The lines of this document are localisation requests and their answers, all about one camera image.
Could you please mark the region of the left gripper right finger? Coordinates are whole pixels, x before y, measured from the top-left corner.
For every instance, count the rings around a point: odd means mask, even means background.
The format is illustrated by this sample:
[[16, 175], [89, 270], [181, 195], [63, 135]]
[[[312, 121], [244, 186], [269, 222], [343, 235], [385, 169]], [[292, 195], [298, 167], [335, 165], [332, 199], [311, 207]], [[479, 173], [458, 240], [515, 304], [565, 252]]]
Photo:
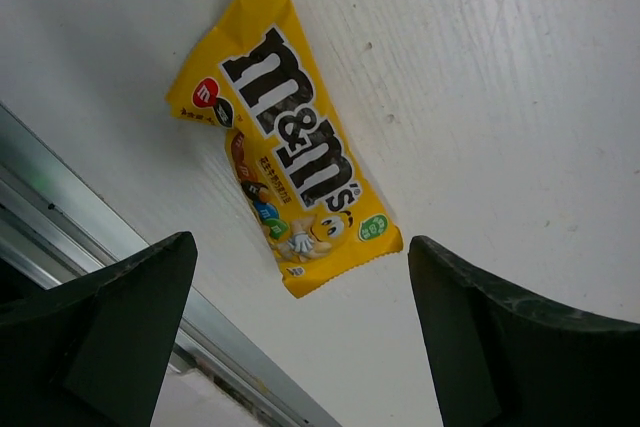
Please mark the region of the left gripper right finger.
[[408, 264], [444, 425], [638, 425], [638, 324], [543, 297], [426, 236]]

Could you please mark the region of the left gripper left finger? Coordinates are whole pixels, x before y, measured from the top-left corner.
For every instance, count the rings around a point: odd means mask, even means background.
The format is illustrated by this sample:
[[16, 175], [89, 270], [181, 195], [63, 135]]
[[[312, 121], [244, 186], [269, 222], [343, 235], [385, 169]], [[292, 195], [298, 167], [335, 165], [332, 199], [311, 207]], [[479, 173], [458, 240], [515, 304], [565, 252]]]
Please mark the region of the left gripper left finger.
[[150, 425], [197, 256], [178, 232], [51, 289], [3, 262], [2, 425]]

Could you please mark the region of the yellow M&M's pack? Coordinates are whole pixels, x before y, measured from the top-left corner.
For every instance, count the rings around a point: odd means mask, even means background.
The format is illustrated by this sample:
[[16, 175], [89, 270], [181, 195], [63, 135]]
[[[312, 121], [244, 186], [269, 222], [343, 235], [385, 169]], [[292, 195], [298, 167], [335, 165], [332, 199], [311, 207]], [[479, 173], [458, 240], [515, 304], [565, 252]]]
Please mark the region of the yellow M&M's pack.
[[167, 100], [173, 116], [225, 130], [236, 180], [293, 296], [402, 250], [292, 0], [233, 0]]

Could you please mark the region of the aluminium table frame rail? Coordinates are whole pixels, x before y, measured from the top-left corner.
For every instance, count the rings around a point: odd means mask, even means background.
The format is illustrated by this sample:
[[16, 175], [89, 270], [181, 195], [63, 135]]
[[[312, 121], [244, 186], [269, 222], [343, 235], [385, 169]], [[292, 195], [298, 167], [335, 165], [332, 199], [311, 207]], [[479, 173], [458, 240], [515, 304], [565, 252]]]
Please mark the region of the aluminium table frame rail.
[[1, 113], [5, 426], [331, 426], [193, 286], [200, 241], [144, 241]]

